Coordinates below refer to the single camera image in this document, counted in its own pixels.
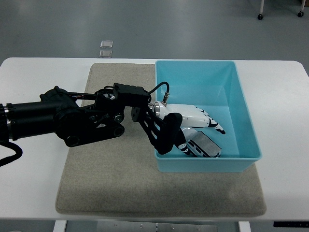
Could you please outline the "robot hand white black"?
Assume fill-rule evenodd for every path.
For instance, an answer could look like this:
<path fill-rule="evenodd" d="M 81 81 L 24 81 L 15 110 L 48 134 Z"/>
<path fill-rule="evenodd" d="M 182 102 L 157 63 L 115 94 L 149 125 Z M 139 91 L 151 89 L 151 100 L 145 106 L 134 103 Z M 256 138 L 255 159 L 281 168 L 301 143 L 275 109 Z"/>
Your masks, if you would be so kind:
<path fill-rule="evenodd" d="M 154 111 L 160 119 L 170 113 L 181 114 L 182 123 L 175 146 L 186 155 L 200 158 L 217 158 L 221 155 L 222 149 L 205 133 L 197 131 L 197 129 L 214 128 L 219 133 L 225 134 L 223 127 L 205 110 L 194 105 L 155 102 Z"/>

